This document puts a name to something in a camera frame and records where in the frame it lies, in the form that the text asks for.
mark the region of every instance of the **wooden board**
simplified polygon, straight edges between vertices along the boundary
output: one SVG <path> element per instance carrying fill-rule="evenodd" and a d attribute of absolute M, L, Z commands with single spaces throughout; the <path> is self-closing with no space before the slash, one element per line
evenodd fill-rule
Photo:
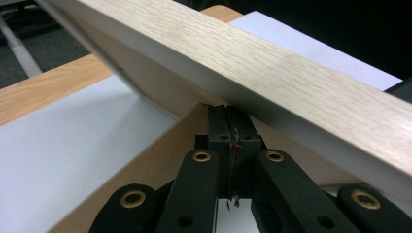
<path fill-rule="evenodd" d="M 412 106 L 169 0 L 40 1 L 174 115 L 231 103 L 412 202 Z"/>
<path fill-rule="evenodd" d="M 112 71 L 91 54 L 2 88 L 0 89 L 0 125 L 41 109 L 111 74 Z"/>

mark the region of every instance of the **black clamp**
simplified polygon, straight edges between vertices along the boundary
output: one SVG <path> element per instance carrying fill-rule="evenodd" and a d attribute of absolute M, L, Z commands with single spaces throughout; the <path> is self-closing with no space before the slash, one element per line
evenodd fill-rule
<path fill-rule="evenodd" d="M 260 232 L 412 232 L 412 220 L 378 192 L 322 192 L 284 151 L 268 150 L 249 116 L 209 108 L 209 135 L 196 136 L 174 182 L 116 191 L 89 232 L 215 232 L 218 199 L 252 199 Z"/>

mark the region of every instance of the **light oak board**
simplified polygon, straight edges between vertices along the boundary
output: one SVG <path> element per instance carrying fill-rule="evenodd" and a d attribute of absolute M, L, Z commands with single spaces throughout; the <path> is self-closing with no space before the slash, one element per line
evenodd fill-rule
<path fill-rule="evenodd" d="M 224 100 L 412 201 L 410 104 L 173 1 L 41 2 L 172 114 Z"/>

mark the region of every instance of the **white paper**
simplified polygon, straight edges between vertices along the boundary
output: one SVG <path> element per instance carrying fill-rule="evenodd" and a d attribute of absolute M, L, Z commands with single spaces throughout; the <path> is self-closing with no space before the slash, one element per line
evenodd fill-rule
<path fill-rule="evenodd" d="M 175 119 L 116 76 L 0 127 L 0 232 L 46 232 Z"/>
<path fill-rule="evenodd" d="M 230 24 L 379 90 L 386 90 L 401 82 L 388 73 L 259 12 L 239 17 Z"/>

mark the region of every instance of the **brass grommet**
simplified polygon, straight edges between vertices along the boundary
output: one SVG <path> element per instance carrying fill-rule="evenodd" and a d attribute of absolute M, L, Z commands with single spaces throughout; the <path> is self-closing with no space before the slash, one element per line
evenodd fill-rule
<path fill-rule="evenodd" d="M 137 200 L 128 201 L 127 198 L 130 197 L 131 195 L 138 195 L 139 198 Z M 135 207 L 142 205 L 145 202 L 145 200 L 146 200 L 146 194 L 144 192 L 140 190 L 134 190 L 134 191 L 126 192 L 122 196 L 120 203 L 123 207 L 127 209 L 131 209 L 131 208 L 135 208 Z"/>
<path fill-rule="evenodd" d="M 365 201 L 360 200 L 360 198 L 362 197 L 367 198 L 368 200 L 370 200 L 370 202 L 365 202 Z M 367 192 L 360 191 L 360 190 L 353 190 L 351 193 L 351 198 L 358 205 L 364 208 L 367 208 L 369 210 L 378 210 L 381 208 L 381 203 L 379 202 L 379 200 Z"/>
<path fill-rule="evenodd" d="M 272 162 L 282 162 L 285 160 L 285 157 L 282 154 L 274 151 L 268 151 L 266 153 L 266 158 Z"/>
<path fill-rule="evenodd" d="M 207 162 L 212 158 L 208 152 L 197 152 L 193 155 L 193 160 L 196 162 Z"/>

